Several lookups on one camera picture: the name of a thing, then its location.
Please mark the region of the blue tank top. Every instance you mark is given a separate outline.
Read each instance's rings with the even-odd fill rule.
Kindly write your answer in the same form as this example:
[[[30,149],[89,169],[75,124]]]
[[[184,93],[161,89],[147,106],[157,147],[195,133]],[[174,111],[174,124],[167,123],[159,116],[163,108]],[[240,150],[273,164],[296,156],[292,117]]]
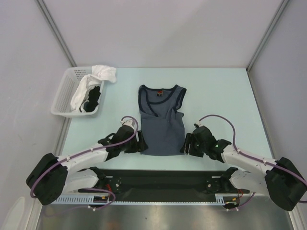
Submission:
[[[139,87],[138,105],[141,115],[141,131],[148,149],[148,156],[177,156],[185,142],[184,114],[182,107],[186,88],[152,89]]]

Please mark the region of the black tank top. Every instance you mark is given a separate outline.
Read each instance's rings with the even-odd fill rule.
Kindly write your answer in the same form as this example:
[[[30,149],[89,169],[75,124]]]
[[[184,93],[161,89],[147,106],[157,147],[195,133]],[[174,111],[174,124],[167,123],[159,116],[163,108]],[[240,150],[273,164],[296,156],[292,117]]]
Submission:
[[[88,97],[82,102],[79,111],[84,112],[93,112],[95,108],[99,105],[98,99],[100,97],[100,86],[95,86],[89,91]]]

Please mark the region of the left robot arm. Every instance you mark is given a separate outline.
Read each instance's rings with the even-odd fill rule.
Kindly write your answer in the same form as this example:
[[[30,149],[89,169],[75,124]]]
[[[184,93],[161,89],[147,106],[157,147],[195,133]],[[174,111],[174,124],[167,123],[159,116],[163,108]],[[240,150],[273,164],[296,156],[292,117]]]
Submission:
[[[141,131],[122,125],[116,133],[99,140],[92,148],[72,156],[44,155],[26,179],[30,196],[46,206],[63,193],[73,191],[107,193],[102,200],[114,202],[114,190],[96,163],[117,157],[121,152],[136,153],[148,149]]]

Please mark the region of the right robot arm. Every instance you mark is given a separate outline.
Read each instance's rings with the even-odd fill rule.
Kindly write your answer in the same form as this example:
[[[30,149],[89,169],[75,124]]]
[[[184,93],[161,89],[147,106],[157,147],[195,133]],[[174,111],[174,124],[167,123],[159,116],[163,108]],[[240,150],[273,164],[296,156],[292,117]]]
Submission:
[[[221,176],[226,192],[247,189],[268,196],[278,207],[291,211],[307,191],[307,183],[295,165],[287,158],[261,158],[243,153],[233,142],[217,140],[205,126],[188,133],[180,150],[182,153],[229,164]]]

